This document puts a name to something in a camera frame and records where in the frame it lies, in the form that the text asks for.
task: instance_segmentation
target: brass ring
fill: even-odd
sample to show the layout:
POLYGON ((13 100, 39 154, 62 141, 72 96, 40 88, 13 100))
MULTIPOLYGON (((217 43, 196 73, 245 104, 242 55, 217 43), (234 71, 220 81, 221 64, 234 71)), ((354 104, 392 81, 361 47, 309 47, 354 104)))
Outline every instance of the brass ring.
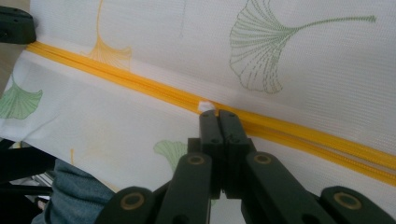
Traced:
POLYGON ((350 194, 344 192, 338 192, 334 194, 334 199, 336 202, 343 205, 345 208, 351 210, 361 209, 361 201, 359 201, 359 199, 355 198, 350 194))
POLYGON ((201 156, 190 156, 188 158, 188 162, 189 162, 189 164, 192 164, 192 165, 200 165, 200 164, 203 164, 205 162, 205 160, 201 156))
POLYGON ((254 161, 260 164, 269 164, 271 163, 271 158, 265 155, 256 155, 254 161))
POLYGON ((120 206, 124 210, 134 210, 139 208, 145 202, 145 197, 140 192, 130 193, 121 199, 120 206), (134 200, 135 203, 128 203, 128 200, 134 200))

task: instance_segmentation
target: jeans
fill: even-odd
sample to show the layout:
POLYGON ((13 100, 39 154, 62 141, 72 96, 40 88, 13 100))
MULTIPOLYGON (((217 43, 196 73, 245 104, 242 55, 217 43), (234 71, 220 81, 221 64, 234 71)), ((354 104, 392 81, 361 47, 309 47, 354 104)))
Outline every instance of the jeans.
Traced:
POLYGON ((64 161, 56 160, 54 171, 51 198, 32 224, 93 223, 114 192, 64 161))

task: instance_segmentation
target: white fabric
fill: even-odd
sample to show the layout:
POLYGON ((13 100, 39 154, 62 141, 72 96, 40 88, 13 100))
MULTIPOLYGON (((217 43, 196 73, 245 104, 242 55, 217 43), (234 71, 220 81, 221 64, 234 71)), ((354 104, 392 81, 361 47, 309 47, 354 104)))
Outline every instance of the white fabric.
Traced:
MULTIPOLYGON (((100 3, 32 0, 37 40, 88 55, 97 41, 100 3)), ((111 48, 132 50, 132 59, 120 67, 135 74, 396 155, 394 15, 396 3, 389 0, 115 0, 102 3, 98 32, 111 48), (253 11, 254 6, 262 12, 253 14, 270 10, 286 28, 336 18, 366 19, 329 21, 284 37, 275 49, 281 52, 272 54, 278 55, 276 69, 265 70, 277 77, 266 79, 274 81, 271 89, 260 84, 262 73, 246 79, 242 65, 233 63, 235 55, 249 51, 235 45, 243 42, 235 34, 246 32, 238 28, 238 20, 246 20, 244 8, 253 11)), ((255 32, 250 35, 268 35, 255 32)), ((249 60, 256 62, 250 56, 241 62, 249 60)), ((247 69, 264 71, 257 66, 247 69)), ((199 135, 196 114, 31 52, 22 54, 13 76, 25 91, 42 91, 42 98, 26 119, 0 119, 0 136, 72 162, 114 190, 158 188, 171 178, 172 169, 156 146, 184 146, 189 137, 199 135)), ((278 156, 308 190, 319 194, 325 187, 346 186, 396 217, 393 186, 302 151, 258 138, 254 143, 278 156)), ((240 223, 239 213, 228 210, 238 206, 220 202, 212 218, 240 223)))

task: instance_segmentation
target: ginkgo leaf print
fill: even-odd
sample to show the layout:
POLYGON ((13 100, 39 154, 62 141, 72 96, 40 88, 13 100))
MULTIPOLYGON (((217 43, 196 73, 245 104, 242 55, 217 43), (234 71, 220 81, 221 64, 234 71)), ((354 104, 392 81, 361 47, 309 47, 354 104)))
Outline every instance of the ginkgo leaf print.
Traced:
POLYGON ((165 156, 171 165, 172 171, 175 172, 178 160, 187 154, 187 145, 181 142, 163 140, 155 145, 154 151, 165 156))
POLYGON ((35 112, 43 91, 24 91, 12 77, 12 86, 0 99, 0 119, 26 119, 35 112))
POLYGON ((304 28, 337 21, 375 22, 375 16, 336 18, 288 27, 271 11, 270 0, 248 0, 231 30, 230 66, 245 88, 277 93, 282 90, 277 65, 288 40, 304 28))
POLYGON ((94 59, 98 62, 107 63, 109 65, 118 67, 120 69, 129 71, 130 61, 132 57, 131 48, 127 47, 124 49, 113 49, 107 43, 105 43, 103 38, 100 36, 99 18, 102 9, 102 4, 103 4, 103 0, 100 1, 98 14, 96 18, 96 44, 90 53, 88 54, 83 53, 83 55, 91 59, 94 59))

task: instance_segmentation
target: black clamp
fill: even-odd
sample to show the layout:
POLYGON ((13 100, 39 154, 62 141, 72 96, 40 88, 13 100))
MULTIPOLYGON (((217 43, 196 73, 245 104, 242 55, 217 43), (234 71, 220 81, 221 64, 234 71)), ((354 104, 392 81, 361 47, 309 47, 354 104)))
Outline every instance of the black clamp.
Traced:
POLYGON ((33 17, 17 8, 0 7, 0 42, 21 45, 35 42, 33 17))
POLYGON ((200 129, 169 183, 154 192, 137 187, 118 192, 95 223, 209 223, 210 200, 221 191, 242 200, 249 224, 396 223, 352 189, 327 188, 320 198, 306 191, 275 156, 255 149, 231 112, 203 113, 200 129))

